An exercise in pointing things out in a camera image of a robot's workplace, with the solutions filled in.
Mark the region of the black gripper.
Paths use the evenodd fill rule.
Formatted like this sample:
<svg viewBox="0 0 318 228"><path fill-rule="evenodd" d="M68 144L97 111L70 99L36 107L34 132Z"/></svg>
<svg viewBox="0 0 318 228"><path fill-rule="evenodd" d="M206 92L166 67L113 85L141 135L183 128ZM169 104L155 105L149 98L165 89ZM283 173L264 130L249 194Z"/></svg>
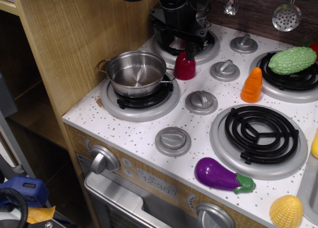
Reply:
<svg viewBox="0 0 318 228"><path fill-rule="evenodd" d="M150 10L149 14L152 17L152 25L157 42L164 51L173 56L178 55L178 51L170 47L170 44L174 41L176 31L187 24L185 19L187 14L192 15L190 18L196 21L196 11L197 9L191 7L184 11L177 10L175 12L159 8ZM197 54L197 44L192 41L187 41L185 52L189 61L194 60Z"/></svg>

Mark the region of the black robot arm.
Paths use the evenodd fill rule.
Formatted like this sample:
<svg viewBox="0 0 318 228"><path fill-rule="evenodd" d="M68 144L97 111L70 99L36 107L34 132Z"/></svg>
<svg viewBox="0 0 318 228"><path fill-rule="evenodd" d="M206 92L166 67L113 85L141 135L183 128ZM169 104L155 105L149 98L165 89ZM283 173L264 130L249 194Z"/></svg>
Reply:
<svg viewBox="0 0 318 228"><path fill-rule="evenodd" d="M152 26L158 44L177 56L183 50L187 59L194 60L205 47L207 30L197 21L197 12L210 7L209 0L159 0L160 9L151 9ZM185 48L172 47L175 38L185 41Z"/></svg>

